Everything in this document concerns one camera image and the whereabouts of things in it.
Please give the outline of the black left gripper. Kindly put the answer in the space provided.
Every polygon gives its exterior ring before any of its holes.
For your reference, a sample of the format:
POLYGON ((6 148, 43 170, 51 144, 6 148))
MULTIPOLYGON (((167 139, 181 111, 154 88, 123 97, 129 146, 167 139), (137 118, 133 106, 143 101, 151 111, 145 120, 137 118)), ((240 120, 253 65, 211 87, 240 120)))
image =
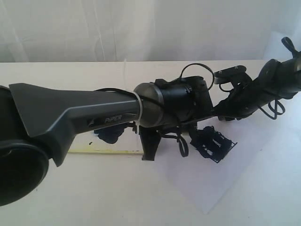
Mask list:
POLYGON ((154 161, 159 143, 162 139, 161 134, 156 128, 139 127, 139 136, 142 143, 142 161, 154 161))

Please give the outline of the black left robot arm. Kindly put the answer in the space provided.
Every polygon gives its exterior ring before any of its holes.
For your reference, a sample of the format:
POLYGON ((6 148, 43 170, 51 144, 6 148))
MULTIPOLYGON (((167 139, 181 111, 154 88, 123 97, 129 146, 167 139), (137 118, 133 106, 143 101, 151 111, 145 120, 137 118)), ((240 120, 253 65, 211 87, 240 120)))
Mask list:
POLYGON ((125 128, 139 131, 143 160, 155 158, 160 140, 172 133, 182 156, 181 133, 212 116, 208 86, 200 76, 142 83, 133 92, 55 90, 26 83, 0 88, 0 203, 15 202, 45 178, 49 160, 60 166, 75 137, 94 131, 116 143, 125 128))

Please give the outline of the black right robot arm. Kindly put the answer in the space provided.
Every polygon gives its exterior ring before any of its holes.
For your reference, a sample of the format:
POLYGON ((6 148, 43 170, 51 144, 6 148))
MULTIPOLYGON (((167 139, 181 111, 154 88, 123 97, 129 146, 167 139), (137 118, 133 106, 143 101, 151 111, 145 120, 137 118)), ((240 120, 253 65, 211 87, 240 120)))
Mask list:
POLYGON ((215 72, 215 84, 231 83, 228 97, 213 108, 213 114, 221 121, 240 120, 255 111, 264 112, 267 105, 273 112, 265 113, 275 120, 285 113, 281 99, 292 99, 301 90, 301 53, 288 37, 282 38, 283 45, 291 52, 292 58, 283 62, 269 60, 255 79, 251 79, 243 65, 215 72))

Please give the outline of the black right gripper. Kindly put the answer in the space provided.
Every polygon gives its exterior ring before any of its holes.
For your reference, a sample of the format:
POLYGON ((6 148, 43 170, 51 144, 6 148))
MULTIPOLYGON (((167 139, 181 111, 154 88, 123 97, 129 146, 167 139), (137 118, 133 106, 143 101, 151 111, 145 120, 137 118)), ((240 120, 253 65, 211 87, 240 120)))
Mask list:
POLYGON ((236 87, 229 96, 216 105, 212 114, 223 118, 243 119, 259 109, 259 87, 236 87))

